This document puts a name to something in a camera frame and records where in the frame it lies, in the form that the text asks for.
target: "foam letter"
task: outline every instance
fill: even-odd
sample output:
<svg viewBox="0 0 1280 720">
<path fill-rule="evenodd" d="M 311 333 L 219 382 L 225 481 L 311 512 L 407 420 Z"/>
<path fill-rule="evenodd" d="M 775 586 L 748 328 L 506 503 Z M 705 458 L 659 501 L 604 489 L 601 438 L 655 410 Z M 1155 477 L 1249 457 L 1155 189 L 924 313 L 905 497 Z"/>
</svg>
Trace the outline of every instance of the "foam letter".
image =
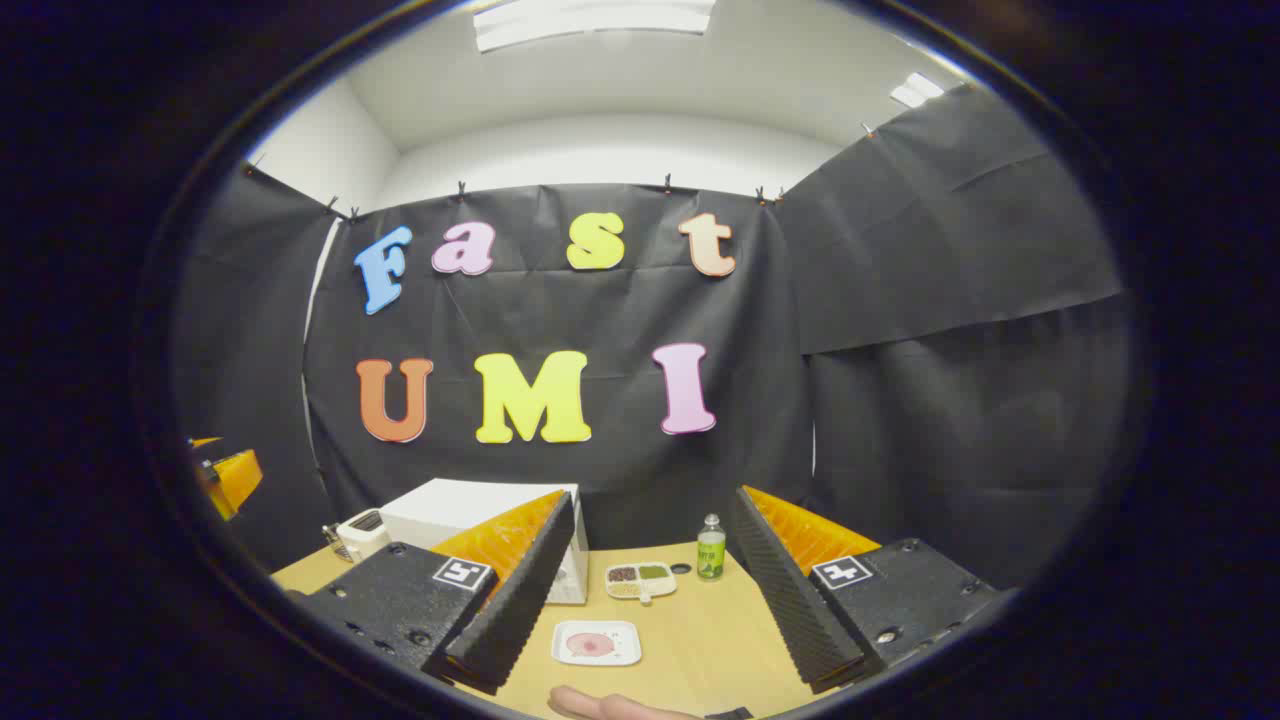
<svg viewBox="0 0 1280 720">
<path fill-rule="evenodd" d="M 733 237 L 733 231 L 728 225 L 717 225 L 716 215 L 703 213 L 685 220 L 676 229 L 689 236 L 689 256 L 698 272 L 713 278 L 722 278 L 733 272 L 737 263 L 732 258 L 721 258 L 719 254 L 721 238 Z"/>
<path fill-rule="evenodd" d="M 465 275 L 479 275 L 493 266 L 489 249 L 493 247 L 495 234 L 489 223 L 453 225 L 444 232 L 444 240 L 449 242 L 431 255 L 431 266 L 442 273 L 462 270 Z"/>
<path fill-rule="evenodd" d="M 431 374 L 431 361 L 412 357 L 401 363 L 404 374 L 404 419 L 396 421 L 387 416 L 387 375 L 392 364 L 387 360 L 361 360 L 356 364 L 360 375 L 360 419 L 369 434 L 384 442 L 410 442 L 426 428 L 426 377 Z"/>
<path fill-rule="evenodd" d="M 577 270 L 604 270 L 622 261 L 626 246 L 614 233 L 622 232 L 617 213 L 582 213 L 568 225 L 573 241 L 564 251 Z"/>
<path fill-rule="evenodd" d="M 664 345 L 653 351 L 653 361 L 662 365 L 667 379 L 667 419 L 662 421 L 662 432 L 669 436 L 705 433 L 716 427 L 716 415 L 703 406 L 703 383 L 698 377 L 704 355 L 707 348 L 696 342 Z"/>
<path fill-rule="evenodd" d="M 399 284 L 392 282 L 387 273 L 397 278 L 404 274 L 404 251 L 397 245 L 408 245 L 411 240 L 413 233 L 401 225 L 356 255 L 356 265 L 365 275 L 365 291 L 369 293 L 366 314 L 372 315 L 399 297 Z"/>
<path fill-rule="evenodd" d="M 591 428 L 582 421 L 582 368 L 586 355 L 571 350 L 552 352 L 543 361 L 538 379 L 529 387 L 516 359 L 506 352 L 476 357 L 476 370 L 484 377 L 484 424 L 476 439 L 488 443 L 511 442 L 511 428 L 503 421 L 503 410 L 511 415 L 520 437 L 534 439 L 538 420 L 547 411 L 543 439 L 547 442 L 582 442 L 591 437 Z"/>
</svg>

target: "pink food item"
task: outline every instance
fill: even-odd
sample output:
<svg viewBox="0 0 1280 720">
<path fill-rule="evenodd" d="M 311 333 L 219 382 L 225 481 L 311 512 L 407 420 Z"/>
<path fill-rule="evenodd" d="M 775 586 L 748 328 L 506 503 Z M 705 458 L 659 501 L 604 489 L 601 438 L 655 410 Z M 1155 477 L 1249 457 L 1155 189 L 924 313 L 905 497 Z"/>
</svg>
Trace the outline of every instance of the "pink food item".
<svg viewBox="0 0 1280 720">
<path fill-rule="evenodd" d="M 613 652 L 613 641 L 600 633 L 576 633 L 570 635 L 564 642 L 573 655 L 599 657 Z"/>
</svg>

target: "white wall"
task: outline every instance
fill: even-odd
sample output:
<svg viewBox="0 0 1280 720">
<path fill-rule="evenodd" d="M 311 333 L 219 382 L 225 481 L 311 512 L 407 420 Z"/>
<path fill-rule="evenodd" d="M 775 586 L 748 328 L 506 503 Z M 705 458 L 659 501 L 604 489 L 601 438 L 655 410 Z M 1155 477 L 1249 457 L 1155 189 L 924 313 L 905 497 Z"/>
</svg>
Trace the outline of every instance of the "white wall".
<svg viewBox="0 0 1280 720">
<path fill-rule="evenodd" d="M 404 152 L 378 196 L 389 208 L 457 192 L 617 182 L 765 197 L 790 188 L 841 147 L 755 126 L 686 115 L 573 115 L 456 136 Z"/>
<path fill-rule="evenodd" d="M 259 169 L 335 210 L 378 208 L 378 193 L 399 159 L 381 126 L 339 78 L 285 118 L 248 160 Z"/>
</svg>

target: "white box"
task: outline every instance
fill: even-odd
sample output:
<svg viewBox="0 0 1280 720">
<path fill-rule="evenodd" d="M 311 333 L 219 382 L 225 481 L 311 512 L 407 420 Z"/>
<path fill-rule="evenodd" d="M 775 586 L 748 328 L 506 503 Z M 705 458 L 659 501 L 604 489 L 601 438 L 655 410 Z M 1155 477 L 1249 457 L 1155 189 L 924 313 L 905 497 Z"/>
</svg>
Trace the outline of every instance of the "white box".
<svg viewBox="0 0 1280 720">
<path fill-rule="evenodd" d="M 577 484 L 526 486 L 434 478 L 388 502 L 380 512 L 392 541 L 430 550 L 462 530 L 558 489 L 573 498 L 575 529 L 547 602 L 582 605 L 588 589 L 588 546 Z"/>
<path fill-rule="evenodd" d="M 378 519 L 376 507 L 358 512 L 338 525 L 338 539 L 347 547 L 351 561 L 357 564 L 392 542 L 387 524 Z"/>
</svg>

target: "white ceiling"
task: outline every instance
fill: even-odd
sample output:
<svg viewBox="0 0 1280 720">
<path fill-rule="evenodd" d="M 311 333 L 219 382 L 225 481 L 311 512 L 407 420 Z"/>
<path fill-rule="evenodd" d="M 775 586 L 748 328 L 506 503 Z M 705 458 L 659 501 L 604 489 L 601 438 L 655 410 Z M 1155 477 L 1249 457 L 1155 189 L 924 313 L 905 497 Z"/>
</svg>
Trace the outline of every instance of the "white ceiling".
<svg viewBox="0 0 1280 720">
<path fill-rule="evenodd" d="M 673 113 L 836 145 L 904 110 L 911 72 L 960 79 L 822 0 L 718 0 L 707 35 L 612 31 L 476 51 L 472 8 L 412 31 L 351 70 L 401 151 L 463 132 L 588 113 Z"/>
</svg>

